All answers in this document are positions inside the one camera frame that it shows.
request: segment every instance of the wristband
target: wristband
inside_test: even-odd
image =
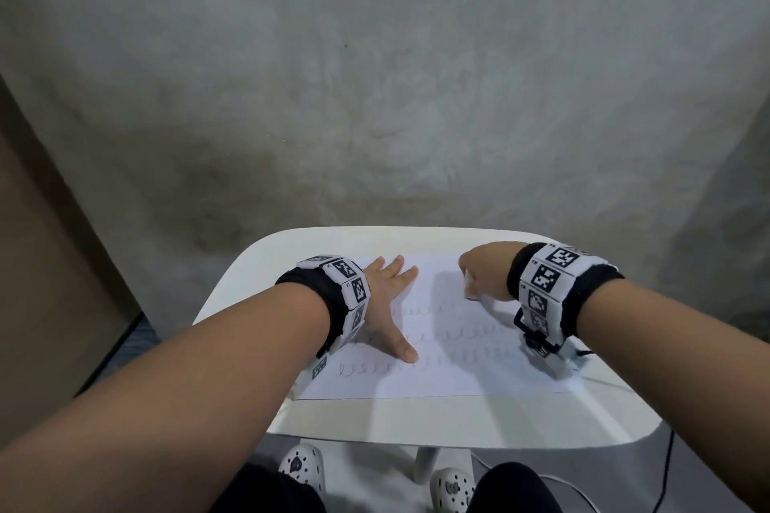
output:
[[[316,292],[329,310],[329,334],[316,358],[335,353],[358,332],[367,314],[371,293],[363,270],[341,256],[320,255],[297,262],[276,284],[296,282]]]
[[[605,259],[564,244],[528,244],[507,277],[509,293],[521,304],[514,323],[526,343],[544,357],[577,335],[585,301],[603,284],[623,278]]]

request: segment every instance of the black pants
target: black pants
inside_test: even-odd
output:
[[[264,467],[246,465],[219,496],[211,513],[243,511],[326,513],[318,494],[288,475]],[[516,511],[517,513],[561,513],[556,499],[537,473],[519,462],[496,466],[479,481],[468,513]]]

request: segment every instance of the shoe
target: shoe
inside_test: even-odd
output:
[[[326,477],[323,474],[321,450],[303,442],[288,452],[281,460],[278,472],[289,475],[303,485],[310,485],[320,496],[326,493]]]
[[[457,469],[441,469],[430,478],[434,513],[465,513],[475,492],[473,475]]]

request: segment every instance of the hand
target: hand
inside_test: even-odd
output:
[[[506,282],[516,254],[525,245],[521,241],[493,241],[460,256],[458,264],[463,274],[468,271],[473,277],[473,282],[466,288],[466,296],[486,294],[498,301],[514,300]]]
[[[380,256],[363,269],[372,294],[364,321],[380,335],[393,355],[402,362],[414,363],[419,355],[393,322],[390,303],[417,277],[417,266],[399,274],[403,268],[403,256],[396,256],[389,265],[383,265],[385,258]]]

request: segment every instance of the black and white pattern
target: black and white pattern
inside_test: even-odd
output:
[[[579,257],[580,257],[580,254],[578,254],[577,252],[568,250],[563,247],[559,247],[555,251],[551,252],[550,255],[546,256],[545,259],[551,262],[552,264],[565,268],[570,264],[572,264],[572,262],[574,262]]]
[[[363,319],[363,311],[366,308],[366,305],[361,304],[356,309],[356,314],[353,315],[353,325],[351,326],[351,331],[355,331],[356,327],[361,323],[361,320]]]
[[[553,268],[549,268],[546,265],[540,265],[535,271],[531,283],[543,291],[551,292],[559,276],[561,276],[561,272],[556,272]]]
[[[541,333],[544,333],[546,337],[550,334],[548,332],[548,323],[543,317],[533,313],[530,315],[530,320],[532,320],[532,326]]]
[[[340,274],[343,275],[345,278],[352,278],[353,276],[358,275],[358,272],[356,272],[354,269],[348,266],[344,260],[338,260],[332,263],[332,266],[334,266],[337,270],[339,270]]]
[[[363,287],[363,280],[356,278],[353,282],[353,293],[356,294],[356,302],[361,302],[367,297],[367,290]]]
[[[318,374],[319,374],[320,372],[322,372],[322,371],[323,371],[323,368],[326,366],[326,357],[327,357],[327,355],[324,355],[323,359],[321,359],[321,362],[320,362],[320,363],[318,363],[318,364],[317,364],[317,365],[316,365],[316,366],[313,368],[313,379],[317,378],[317,377],[318,377]]]
[[[532,290],[527,295],[527,306],[543,317],[548,313],[548,299]]]

